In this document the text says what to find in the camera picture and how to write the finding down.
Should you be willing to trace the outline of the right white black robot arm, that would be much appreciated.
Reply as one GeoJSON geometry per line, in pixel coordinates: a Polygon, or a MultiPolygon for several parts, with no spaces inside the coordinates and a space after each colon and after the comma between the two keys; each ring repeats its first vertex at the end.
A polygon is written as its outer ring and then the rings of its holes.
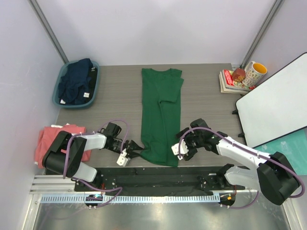
{"type": "Polygon", "coordinates": [[[226,164],[214,178],[203,178],[202,183],[217,183],[217,186],[210,185],[209,190],[250,188],[262,193],[275,205],[305,193],[304,182],[284,154],[278,151],[269,154],[243,145],[223,132],[213,131],[201,118],[177,133],[176,138],[178,143],[171,150],[179,160],[189,161],[199,148],[205,148],[240,163],[240,166],[226,164]]]}

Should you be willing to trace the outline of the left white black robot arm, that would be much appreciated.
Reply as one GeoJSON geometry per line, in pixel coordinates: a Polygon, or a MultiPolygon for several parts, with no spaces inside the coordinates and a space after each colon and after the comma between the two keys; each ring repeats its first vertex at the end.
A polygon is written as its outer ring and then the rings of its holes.
{"type": "Polygon", "coordinates": [[[71,134],[60,131],[43,157],[42,165],[47,170],[71,178],[77,183],[85,183],[91,191],[103,188],[103,179],[98,169],[82,162],[88,150],[107,149],[119,154],[117,165],[127,166],[143,150],[133,140],[118,138],[122,128],[111,121],[92,133],[71,134]]]}

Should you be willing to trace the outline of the green t shirt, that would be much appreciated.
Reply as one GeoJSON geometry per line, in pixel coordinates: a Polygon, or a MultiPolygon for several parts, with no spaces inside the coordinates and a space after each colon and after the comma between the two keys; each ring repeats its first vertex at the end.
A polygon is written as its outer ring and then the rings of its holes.
{"type": "Polygon", "coordinates": [[[141,157],[152,164],[178,166],[171,147],[180,132],[181,75],[179,69],[142,69],[141,157]]]}

